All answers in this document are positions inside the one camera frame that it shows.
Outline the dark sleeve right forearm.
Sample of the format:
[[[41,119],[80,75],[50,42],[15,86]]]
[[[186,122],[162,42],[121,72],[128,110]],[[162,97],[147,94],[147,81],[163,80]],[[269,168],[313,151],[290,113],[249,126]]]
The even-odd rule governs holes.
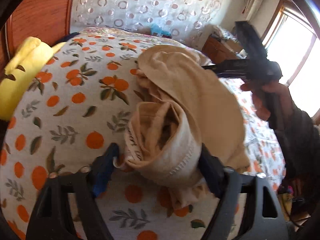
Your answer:
[[[284,138],[285,161],[302,182],[302,195],[311,217],[297,231],[300,239],[312,239],[319,233],[319,129],[308,114],[292,100],[281,105],[284,129],[276,134]]]

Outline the person's right hand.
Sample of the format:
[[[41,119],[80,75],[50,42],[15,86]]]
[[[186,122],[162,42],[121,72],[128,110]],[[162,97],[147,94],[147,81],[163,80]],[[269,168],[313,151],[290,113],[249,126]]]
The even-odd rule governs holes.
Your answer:
[[[271,103],[276,99],[276,103],[281,111],[284,122],[289,122],[293,116],[294,103],[289,89],[277,81],[271,81],[262,86],[258,86],[253,81],[248,81],[240,86],[244,92],[252,92],[252,101],[256,115],[267,121],[274,112],[274,105]]]

